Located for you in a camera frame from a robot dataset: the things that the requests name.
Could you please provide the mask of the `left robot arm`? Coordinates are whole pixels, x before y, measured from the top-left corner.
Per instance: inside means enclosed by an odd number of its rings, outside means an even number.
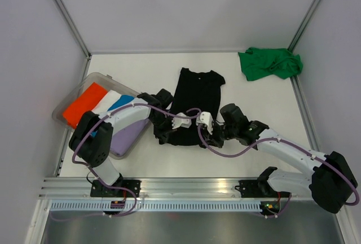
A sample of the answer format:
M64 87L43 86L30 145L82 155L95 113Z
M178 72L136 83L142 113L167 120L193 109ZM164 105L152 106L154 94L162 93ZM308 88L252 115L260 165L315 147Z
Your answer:
M74 156L84 160L110 196L116 197L123 190L122 176L109 158L113 136L143 120L150 121L154 127L162 127L168 119L164 112L172 101L171 93L161 89L157 94L142 93L114 110L100 114L87 111L82 115L69 147Z

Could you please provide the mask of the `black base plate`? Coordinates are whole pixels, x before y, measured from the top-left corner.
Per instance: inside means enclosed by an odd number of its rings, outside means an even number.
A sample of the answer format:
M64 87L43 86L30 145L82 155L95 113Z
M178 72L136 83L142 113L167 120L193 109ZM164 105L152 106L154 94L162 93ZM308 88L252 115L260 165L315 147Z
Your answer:
M288 192L277 192L267 182L259 182L258 180L239 180L234 186L242 198L287 198Z
M135 196L139 197L141 180L125 179L115 183L116 187L121 189L107 188L99 180L94 180L91 187L90 196L94 198L121 198L133 197L132 191Z

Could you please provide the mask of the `left aluminium frame post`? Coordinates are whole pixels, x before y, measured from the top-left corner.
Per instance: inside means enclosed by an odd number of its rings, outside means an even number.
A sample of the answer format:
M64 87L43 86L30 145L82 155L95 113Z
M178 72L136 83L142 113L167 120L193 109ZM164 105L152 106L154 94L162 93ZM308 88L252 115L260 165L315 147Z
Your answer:
M53 0L56 7L58 8L62 18L64 19L67 27L69 28L72 36L74 37L75 41L77 42L77 45L81 49L83 55L86 57L86 59L89 59L91 57L91 52L89 52L83 38L80 35L79 30L77 29L69 11L67 10L67 7L65 6L63 0Z

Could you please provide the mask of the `black t shirt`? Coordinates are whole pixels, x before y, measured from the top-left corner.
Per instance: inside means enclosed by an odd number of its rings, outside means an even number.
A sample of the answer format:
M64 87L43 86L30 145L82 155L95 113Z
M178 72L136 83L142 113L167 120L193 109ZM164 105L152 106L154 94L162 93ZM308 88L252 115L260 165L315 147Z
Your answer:
M176 115L182 112L187 116L194 116L197 112L191 111L191 109L198 108L210 112L212 117L216 119L221 102L221 86L225 83L224 77L212 70L197 73L188 68L182 68L170 113ZM195 121L195 119L192 120L192 125L189 128L178 128L167 144L201 147L202 143L197 133Z

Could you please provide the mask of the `aluminium front rail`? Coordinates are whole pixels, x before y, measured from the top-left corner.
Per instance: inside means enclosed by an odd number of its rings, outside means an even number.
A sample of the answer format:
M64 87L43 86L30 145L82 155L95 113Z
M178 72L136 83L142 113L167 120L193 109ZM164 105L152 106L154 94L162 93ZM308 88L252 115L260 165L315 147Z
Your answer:
M85 177L46 177L38 192L39 199L88 199L92 184ZM137 178L141 180L139 198L150 200L196 200L234 201L238 199L275 198L242 198L234 189L239 180L255 180L246 178Z

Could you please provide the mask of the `blue rolled t shirt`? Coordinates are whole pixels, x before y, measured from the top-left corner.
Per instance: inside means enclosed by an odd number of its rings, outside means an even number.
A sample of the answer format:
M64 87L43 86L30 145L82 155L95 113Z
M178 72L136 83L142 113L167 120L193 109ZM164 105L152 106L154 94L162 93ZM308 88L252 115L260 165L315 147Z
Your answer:
M108 111L112 111L112 110L115 110L115 109L117 109L117 108L119 108L121 106L124 106L124 105L130 103L133 99L134 99L133 96L122 95L117 101L115 101L115 103L113 105L110 106Z

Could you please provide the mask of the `green t shirt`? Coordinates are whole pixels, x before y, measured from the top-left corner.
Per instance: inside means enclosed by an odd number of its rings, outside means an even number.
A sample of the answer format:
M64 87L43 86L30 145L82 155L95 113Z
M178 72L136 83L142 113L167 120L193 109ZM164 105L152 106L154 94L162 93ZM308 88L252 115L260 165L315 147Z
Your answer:
M303 63L299 55L288 49L259 49L250 47L245 52L238 52L240 68L247 81L256 81L267 76L288 79L299 75Z

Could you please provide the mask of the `lilac rolled t shirt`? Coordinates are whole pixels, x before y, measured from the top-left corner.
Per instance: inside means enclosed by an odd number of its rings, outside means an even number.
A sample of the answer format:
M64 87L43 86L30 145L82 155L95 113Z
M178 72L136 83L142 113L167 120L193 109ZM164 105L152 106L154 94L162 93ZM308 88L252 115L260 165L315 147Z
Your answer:
M114 159L127 157L149 126L148 120L137 121L113 135L110 156Z

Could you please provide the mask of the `aluminium frame post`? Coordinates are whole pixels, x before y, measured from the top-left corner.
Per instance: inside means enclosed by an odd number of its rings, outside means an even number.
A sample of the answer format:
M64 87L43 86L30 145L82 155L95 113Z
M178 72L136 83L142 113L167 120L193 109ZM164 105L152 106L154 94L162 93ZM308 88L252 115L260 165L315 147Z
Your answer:
M295 48L297 47L300 39L304 35L308 25L310 24L313 16L315 15L318 7L320 6L322 0L312 0L311 5L308 7L299 27L297 28L289 46L288 51L294 52Z
M80 35L79 30L77 29L69 11L67 10L67 7L65 6L63 0L53 0L56 7L58 8L62 18L64 19L67 27L69 28L72 36L74 37L75 41L77 42L77 45L81 49L83 55L86 57L86 59L89 59L91 57L91 52L89 52L83 38Z

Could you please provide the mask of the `clear plastic bin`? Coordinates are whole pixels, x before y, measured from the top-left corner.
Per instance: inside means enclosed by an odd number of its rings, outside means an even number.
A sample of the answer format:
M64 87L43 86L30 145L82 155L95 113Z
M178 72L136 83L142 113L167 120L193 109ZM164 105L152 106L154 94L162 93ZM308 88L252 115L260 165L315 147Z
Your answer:
M102 75L99 72L93 72L89 74L83 82L78 84L60 103L59 105L53 110L52 118L60 123L62 126L67 128L69 131L73 131L74 129L71 128L68 124L66 119L62 116L65 109L74 102L92 83L97 83L102 86L107 91L114 90L120 94L130 95L136 97L139 93L135 90L128 88L127 86L113 80L110 76Z

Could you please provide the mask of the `right aluminium frame post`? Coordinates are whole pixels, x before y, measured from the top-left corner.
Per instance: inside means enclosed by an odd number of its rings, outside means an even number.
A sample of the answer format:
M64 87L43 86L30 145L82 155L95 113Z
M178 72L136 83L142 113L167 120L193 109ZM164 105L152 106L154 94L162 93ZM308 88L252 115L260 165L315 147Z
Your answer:
M304 35L308 25L310 24L313 16L315 15L318 7L320 6L322 0L312 0L311 5L308 7L299 27L297 28L289 46L288 51L294 52L295 48L297 47L300 39Z

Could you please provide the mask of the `orange rolled t shirt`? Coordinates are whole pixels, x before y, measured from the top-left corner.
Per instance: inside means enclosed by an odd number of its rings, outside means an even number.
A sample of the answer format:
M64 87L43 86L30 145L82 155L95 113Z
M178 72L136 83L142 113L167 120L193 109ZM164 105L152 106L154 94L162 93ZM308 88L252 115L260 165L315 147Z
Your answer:
M74 102L63 112L62 116L67 124L75 129L82 115L91 111L108 93L106 89L97 83L92 83Z

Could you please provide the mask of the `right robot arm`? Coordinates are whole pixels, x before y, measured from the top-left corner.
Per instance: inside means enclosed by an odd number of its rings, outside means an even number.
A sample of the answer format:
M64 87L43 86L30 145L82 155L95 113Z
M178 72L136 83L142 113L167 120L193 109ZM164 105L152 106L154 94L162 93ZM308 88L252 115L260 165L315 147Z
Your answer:
M222 107L220 113L222 123L208 112L202 112L196 120L200 140L211 152L221 156L216 149L225 141L237 140L245 149L234 157L255 149L271 154L297 170L287 172L268 167L251 184L241 180L237 190L242 197L310 197L319 207L334 214L343 206L359 204L358 183L342 154L335 151L325 154L290 141L268 125L248 120L233 103Z

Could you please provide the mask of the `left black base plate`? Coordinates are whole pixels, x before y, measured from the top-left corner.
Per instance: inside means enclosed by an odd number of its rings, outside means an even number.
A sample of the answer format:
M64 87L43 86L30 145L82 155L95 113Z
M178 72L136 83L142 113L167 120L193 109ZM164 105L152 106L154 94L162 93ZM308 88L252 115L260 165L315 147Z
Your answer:
M99 180L94 180L91 187L90 196L94 198L121 198L133 197L132 191L135 196L139 197L141 180L125 179L115 183L116 187L121 189L107 188Z

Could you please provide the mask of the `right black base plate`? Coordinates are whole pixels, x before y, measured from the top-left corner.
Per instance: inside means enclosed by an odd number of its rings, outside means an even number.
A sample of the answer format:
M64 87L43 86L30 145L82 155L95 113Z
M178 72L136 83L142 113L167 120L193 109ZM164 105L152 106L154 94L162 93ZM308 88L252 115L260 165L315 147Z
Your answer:
M234 186L242 198L287 198L288 192L277 192L267 182L259 182L258 180L239 180Z

